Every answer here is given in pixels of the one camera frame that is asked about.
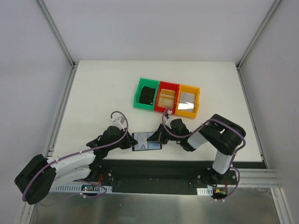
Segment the white credit card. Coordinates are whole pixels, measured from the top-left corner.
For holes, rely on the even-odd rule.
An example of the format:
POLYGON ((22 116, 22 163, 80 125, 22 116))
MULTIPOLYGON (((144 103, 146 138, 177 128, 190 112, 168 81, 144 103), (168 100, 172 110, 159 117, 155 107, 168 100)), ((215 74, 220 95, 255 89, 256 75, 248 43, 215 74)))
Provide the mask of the white credit card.
POLYGON ((147 142, 147 133, 138 133, 138 151, 143 151, 148 149, 148 142, 147 142))

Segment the black leather card holder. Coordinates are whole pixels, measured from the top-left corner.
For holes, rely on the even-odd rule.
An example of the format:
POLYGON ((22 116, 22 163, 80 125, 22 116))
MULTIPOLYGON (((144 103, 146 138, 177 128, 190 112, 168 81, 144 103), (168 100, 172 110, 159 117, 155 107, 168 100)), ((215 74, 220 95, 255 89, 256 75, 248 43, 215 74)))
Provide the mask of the black leather card holder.
MULTIPOLYGON (((138 133, 132 133, 132 137, 138 141, 137 135, 138 135, 138 133)), ((138 151, 137 147, 138 147, 138 144, 135 145, 134 147, 132 147, 132 151, 137 152, 138 151)), ((148 149, 145 150, 145 151, 149 151, 149 150, 160 150, 160 149, 162 149, 162 145, 160 143, 157 143, 157 142, 148 142, 148 149)))

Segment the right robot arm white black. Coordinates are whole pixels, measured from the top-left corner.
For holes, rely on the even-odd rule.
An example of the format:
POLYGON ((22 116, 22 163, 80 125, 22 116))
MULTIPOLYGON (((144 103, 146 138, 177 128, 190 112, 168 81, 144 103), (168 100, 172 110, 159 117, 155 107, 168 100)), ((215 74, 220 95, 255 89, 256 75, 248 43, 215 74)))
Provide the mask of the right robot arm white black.
POLYGON ((210 170, 201 174, 200 178, 205 184, 215 187, 226 180, 236 152, 246 144, 245 136, 246 132, 241 126, 218 114, 214 114, 193 132, 187 129, 182 119, 164 115, 162 123, 147 141, 162 145, 175 141, 187 152, 210 143, 217 153, 210 170))

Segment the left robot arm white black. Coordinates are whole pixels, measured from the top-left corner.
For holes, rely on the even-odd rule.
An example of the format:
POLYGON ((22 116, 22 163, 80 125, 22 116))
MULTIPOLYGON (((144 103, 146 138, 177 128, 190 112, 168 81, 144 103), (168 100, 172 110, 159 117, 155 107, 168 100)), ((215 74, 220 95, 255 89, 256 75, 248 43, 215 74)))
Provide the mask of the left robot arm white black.
POLYGON ((95 167, 109 151, 128 149, 137 143, 127 128, 109 126, 103 134, 86 144, 86 150, 63 157, 34 156, 14 182, 22 193, 22 200, 29 205, 36 204, 56 186, 78 179, 95 181, 99 176, 95 167))

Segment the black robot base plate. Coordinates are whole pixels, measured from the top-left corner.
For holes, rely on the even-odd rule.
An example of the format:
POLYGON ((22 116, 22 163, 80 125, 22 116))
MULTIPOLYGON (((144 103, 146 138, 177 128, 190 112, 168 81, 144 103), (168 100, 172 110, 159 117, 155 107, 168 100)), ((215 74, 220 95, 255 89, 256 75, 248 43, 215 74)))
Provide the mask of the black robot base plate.
POLYGON ((101 160, 84 181, 114 193, 195 195, 199 188, 236 185, 237 175, 233 169, 217 174, 211 161, 101 160))

